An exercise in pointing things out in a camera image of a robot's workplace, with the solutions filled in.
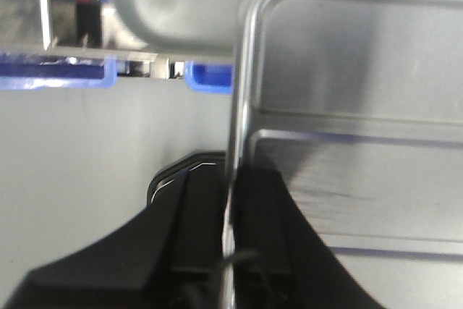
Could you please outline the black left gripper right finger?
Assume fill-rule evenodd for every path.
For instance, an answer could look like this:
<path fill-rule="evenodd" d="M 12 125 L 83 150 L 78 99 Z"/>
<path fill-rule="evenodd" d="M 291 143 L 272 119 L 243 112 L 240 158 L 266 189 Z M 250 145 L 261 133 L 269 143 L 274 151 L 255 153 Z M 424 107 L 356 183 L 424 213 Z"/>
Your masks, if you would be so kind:
<path fill-rule="evenodd" d="M 238 308 L 381 308 L 307 222 L 278 171 L 243 168 L 233 196 Z"/>

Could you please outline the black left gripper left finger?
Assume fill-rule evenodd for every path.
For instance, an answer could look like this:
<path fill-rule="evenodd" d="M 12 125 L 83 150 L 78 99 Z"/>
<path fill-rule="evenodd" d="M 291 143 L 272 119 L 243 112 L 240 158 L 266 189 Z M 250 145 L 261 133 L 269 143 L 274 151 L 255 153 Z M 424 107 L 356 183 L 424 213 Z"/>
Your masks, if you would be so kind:
<path fill-rule="evenodd" d="M 7 308 L 170 308 L 183 285 L 221 258 L 222 151 L 192 153 L 160 170 L 147 206 L 93 244 L 27 273 Z"/>

